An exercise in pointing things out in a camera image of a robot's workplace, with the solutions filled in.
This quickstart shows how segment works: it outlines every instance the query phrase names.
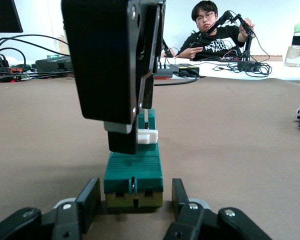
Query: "white wall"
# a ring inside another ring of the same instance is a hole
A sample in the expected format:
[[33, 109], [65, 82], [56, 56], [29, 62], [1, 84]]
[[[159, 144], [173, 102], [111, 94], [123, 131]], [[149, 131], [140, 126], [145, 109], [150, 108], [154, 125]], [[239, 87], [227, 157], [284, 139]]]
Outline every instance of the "white wall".
[[[42, 34], [60, 37], [64, 34], [61, 0], [14, 0], [24, 30], [22, 34]], [[199, 0], [166, 0], [164, 40], [169, 47], [180, 48], [196, 24], [191, 19], [191, 11]], [[262, 48], [270, 55], [287, 53], [292, 42], [294, 26], [300, 22], [300, 0], [215, 0], [219, 16], [232, 10], [243, 18], [255, 23], [256, 35]], [[11, 37], [18, 33], [0, 33], [1, 37]], [[56, 41], [43, 37], [23, 37], [23, 40], [36, 43], [51, 50], [58, 50]], [[25, 43], [9, 40], [3, 47], [13, 47], [22, 51], [27, 61], [44, 59], [54, 53]], [[13, 50], [2, 52], [22, 60]], [[252, 55], [264, 55], [256, 39], [251, 45]]]

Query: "black t-shirt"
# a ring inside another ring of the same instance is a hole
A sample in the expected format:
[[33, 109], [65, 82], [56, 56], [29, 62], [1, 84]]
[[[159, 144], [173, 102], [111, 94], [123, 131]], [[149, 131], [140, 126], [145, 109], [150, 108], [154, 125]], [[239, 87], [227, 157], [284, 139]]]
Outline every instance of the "black t-shirt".
[[185, 40], [177, 55], [189, 48], [203, 47], [202, 52], [195, 55], [193, 61], [199, 61], [206, 58], [218, 58], [225, 56], [236, 57], [241, 54], [240, 48], [245, 43], [238, 41], [239, 28], [234, 25], [220, 26], [217, 28], [216, 34], [213, 36], [201, 37], [201, 32], [191, 34]]

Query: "monitor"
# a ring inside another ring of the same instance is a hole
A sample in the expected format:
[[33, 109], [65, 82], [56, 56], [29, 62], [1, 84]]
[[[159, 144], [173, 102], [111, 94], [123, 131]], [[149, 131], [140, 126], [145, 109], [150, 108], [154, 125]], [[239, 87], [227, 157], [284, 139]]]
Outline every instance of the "monitor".
[[0, 0], [0, 33], [22, 33], [14, 0]]

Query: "man's right hand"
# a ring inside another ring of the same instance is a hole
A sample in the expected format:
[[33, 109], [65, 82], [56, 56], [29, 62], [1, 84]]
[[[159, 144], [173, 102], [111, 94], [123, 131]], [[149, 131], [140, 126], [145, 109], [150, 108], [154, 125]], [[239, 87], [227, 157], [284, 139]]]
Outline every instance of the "man's right hand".
[[194, 59], [197, 53], [202, 52], [204, 48], [202, 46], [200, 47], [194, 47], [194, 48], [187, 48], [183, 52], [181, 52], [179, 55], [177, 55], [177, 58], [182, 58], [182, 59]]

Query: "brown table surface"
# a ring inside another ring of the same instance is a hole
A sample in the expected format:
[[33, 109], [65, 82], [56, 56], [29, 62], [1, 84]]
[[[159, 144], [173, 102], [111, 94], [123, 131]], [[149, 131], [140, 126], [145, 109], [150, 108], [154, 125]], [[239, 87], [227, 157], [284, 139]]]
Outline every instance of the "brown table surface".
[[[163, 207], [107, 214], [84, 237], [162, 239], [173, 220], [172, 178], [213, 212], [235, 207], [276, 240], [300, 240], [300, 81], [206, 77], [156, 86], [153, 107]], [[103, 177], [107, 132], [84, 119], [73, 78], [0, 83], [0, 221], [18, 209], [50, 211]]]

